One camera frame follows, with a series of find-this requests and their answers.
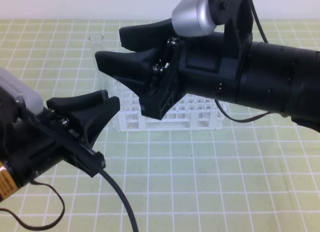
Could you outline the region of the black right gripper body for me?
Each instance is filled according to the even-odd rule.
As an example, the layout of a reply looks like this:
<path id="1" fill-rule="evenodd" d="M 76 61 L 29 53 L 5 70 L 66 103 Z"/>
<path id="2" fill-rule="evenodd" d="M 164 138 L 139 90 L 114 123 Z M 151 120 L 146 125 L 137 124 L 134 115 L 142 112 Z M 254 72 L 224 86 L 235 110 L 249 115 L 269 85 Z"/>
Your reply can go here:
<path id="1" fill-rule="evenodd" d="M 252 0 L 221 0 L 224 23 L 199 37 L 171 37 L 153 70 L 165 94 L 140 96 L 142 115 L 162 119 L 184 95 L 236 102 L 243 64 L 252 43 Z"/>

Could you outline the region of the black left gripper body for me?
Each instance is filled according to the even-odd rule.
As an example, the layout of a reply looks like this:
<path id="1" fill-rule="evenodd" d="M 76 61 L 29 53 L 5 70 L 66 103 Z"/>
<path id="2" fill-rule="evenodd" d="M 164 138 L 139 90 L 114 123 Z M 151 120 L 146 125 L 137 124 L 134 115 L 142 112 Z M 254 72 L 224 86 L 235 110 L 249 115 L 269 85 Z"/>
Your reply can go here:
<path id="1" fill-rule="evenodd" d="M 0 92 L 0 179 L 23 187 L 61 161 L 94 177 L 105 168 L 105 157 L 87 147 L 68 119 L 43 104 L 35 115 L 4 90 Z"/>

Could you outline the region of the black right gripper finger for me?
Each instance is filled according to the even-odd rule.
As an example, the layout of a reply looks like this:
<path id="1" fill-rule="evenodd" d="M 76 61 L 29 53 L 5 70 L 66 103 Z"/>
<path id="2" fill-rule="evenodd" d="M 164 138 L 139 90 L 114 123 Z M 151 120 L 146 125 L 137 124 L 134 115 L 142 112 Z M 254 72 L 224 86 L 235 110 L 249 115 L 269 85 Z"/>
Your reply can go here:
<path id="1" fill-rule="evenodd" d="M 159 48 L 166 44 L 168 39 L 177 37 L 171 19 L 119 29 L 121 46 L 133 52 Z"/>
<path id="2" fill-rule="evenodd" d="M 140 52 L 98 51 L 99 70 L 128 87 L 139 97 L 165 94 L 162 76 L 154 71 L 163 52 L 153 48 Z"/>

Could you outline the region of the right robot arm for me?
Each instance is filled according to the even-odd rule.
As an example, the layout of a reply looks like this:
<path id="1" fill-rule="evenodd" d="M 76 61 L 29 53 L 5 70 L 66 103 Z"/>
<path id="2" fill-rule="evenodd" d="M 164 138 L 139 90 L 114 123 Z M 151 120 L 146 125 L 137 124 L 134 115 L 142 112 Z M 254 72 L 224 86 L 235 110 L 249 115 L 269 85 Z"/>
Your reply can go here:
<path id="1" fill-rule="evenodd" d="M 161 120 L 185 95 L 290 117 L 320 129 L 320 53 L 253 41 L 252 0 L 182 0 L 169 19 L 122 27 L 126 52 L 98 51 L 100 72 Z"/>

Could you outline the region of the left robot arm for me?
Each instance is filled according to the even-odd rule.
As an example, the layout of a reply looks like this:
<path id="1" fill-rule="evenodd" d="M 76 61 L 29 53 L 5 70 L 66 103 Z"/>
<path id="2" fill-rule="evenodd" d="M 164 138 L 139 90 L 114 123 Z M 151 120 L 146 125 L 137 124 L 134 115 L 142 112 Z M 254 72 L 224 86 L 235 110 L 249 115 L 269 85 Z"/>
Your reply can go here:
<path id="1" fill-rule="evenodd" d="M 0 198 L 5 200 L 61 161 L 94 177 L 106 161 L 93 145 L 119 110 L 119 98 L 100 90 L 53 97 L 36 115 L 1 90 Z"/>

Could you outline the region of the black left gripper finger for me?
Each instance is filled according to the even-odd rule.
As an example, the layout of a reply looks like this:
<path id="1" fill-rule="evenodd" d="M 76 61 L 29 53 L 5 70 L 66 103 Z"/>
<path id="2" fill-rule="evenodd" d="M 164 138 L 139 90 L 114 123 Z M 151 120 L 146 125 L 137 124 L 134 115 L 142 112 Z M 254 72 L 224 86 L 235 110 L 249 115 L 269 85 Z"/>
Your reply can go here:
<path id="1" fill-rule="evenodd" d="M 120 99 L 109 97 L 102 103 L 77 111 L 67 113 L 70 127 L 80 134 L 82 142 L 87 147 L 93 147 L 99 134 L 108 122 L 120 110 Z"/>
<path id="2" fill-rule="evenodd" d="M 53 97 L 46 104 L 55 112 L 73 112 L 96 106 L 108 98 L 105 89 L 74 97 Z"/>

